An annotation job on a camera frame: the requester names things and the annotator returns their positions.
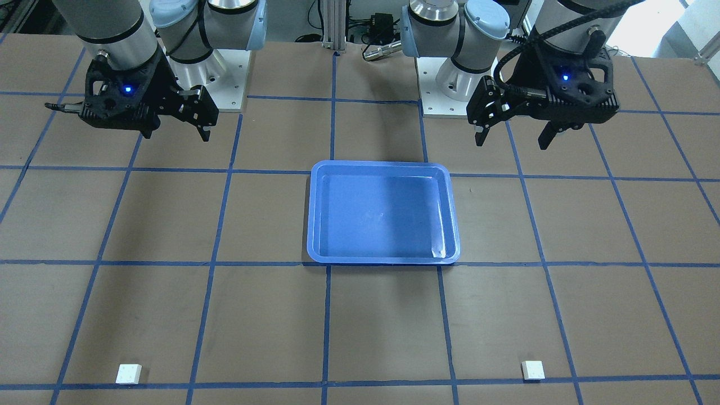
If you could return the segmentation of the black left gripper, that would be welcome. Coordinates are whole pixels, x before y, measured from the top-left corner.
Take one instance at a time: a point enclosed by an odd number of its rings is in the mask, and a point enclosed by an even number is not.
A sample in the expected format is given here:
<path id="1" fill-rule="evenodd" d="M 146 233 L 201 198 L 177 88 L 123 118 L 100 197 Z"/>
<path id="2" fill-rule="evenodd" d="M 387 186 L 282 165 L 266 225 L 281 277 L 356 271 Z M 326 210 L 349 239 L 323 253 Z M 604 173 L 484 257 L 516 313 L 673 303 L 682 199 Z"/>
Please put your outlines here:
<path id="1" fill-rule="evenodd" d="M 541 150 L 548 149 L 559 133 L 607 122 L 620 108 L 614 66 L 605 49 L 595 57 L 584 57 L 554 48 L 530 48 L 520 54 L 509 83 L 546 94 L 542 100 L 530 101 L 529 107 L 530 117 L 548 121 L 538 136 Z M 490 76 L 482 76 L 466 105 L 476 146 L 482 147 L 489 129 L 510 120 L 511 113 L 501 87 Z"/>

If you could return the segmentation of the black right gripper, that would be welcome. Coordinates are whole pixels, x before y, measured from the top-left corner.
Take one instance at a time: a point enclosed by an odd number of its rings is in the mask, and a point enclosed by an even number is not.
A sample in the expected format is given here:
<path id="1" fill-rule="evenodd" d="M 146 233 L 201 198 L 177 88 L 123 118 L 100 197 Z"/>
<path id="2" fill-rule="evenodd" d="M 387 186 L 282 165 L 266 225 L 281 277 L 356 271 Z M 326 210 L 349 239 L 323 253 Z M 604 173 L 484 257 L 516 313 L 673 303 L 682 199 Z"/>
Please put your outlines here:
<path id="1" fill-rule="evenodd" d="M 128 70 L 115 70 L 110 56 L 97 55 L 85 75 L 85 94 L 77 103 L 49 103 L 52 111 L 75 114 L 100 129 L 139 132 L 145 139 L 160 127 L 160 114 L 193 125 L 208 142 L 219 109 L 205 85 L 177 90 L 177 80 L 163 55 Z"/>

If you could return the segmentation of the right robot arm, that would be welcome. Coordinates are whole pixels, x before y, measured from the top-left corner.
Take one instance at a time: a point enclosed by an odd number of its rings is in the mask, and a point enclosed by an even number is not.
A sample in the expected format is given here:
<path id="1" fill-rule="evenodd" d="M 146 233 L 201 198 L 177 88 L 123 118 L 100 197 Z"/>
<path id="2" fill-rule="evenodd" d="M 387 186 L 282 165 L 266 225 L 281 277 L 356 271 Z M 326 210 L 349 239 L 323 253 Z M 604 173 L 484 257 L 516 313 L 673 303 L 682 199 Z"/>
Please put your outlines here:
<path id="1" fill-rule="evenodd" d="M 227 79 L 221 50 L 255 51 L 267 37 L 265 1 L 54 1 L 92 61 L 84 96 L 46 103 L 100 129 L 149 139 L 170 116 L 203 141 L 218 123 L 209 87 Z"/>

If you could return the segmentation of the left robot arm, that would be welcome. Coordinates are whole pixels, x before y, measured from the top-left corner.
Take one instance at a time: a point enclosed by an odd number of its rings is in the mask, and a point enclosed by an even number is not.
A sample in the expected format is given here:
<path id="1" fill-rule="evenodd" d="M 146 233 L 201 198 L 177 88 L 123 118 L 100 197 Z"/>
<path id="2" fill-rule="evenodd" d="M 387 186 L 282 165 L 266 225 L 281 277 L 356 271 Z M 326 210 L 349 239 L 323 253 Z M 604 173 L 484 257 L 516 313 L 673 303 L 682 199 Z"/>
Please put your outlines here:
<path id="1" fill-rule="evenodd" d="M 403 53 L 444 57 L 453 73 L 471 77 L 466 102 L 477 146 L 493 126 L 515 116 L 545 122 L 547 149 L 557 134 L 605 123 L 618 112 L 614 65 L 605 43 L 635 1 L 545 1 L 529 35 L 497 57 L 511 16 L 495 1 L 409 1 L 399 18 Z"/>

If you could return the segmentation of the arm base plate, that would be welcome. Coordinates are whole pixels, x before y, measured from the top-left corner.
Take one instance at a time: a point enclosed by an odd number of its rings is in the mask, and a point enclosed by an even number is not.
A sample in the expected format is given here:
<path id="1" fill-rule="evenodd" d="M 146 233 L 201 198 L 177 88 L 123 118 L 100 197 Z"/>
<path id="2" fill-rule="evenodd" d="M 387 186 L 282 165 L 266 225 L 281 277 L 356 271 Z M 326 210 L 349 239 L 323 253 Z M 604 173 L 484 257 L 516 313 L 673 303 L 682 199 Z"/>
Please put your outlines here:
<path id="1" fill-rule="evenodd" d="M 183 64 L 169 60 L 178 84 L 185 90 L 203 85 L 221 112 L 240 113 L 249 79 L 251 51 L 214 49 L 205 61 Z"/>
<path id="2" fill-rule="evenodd" d="M 422 115 L 425 118 L 466 119 L 466 105 L 479 80 L 483 76 L 491 76 L 497 62 L 495 57 L 488 70 L 471 74 L 459 69 L 448 57 L 417 57 Z"/>

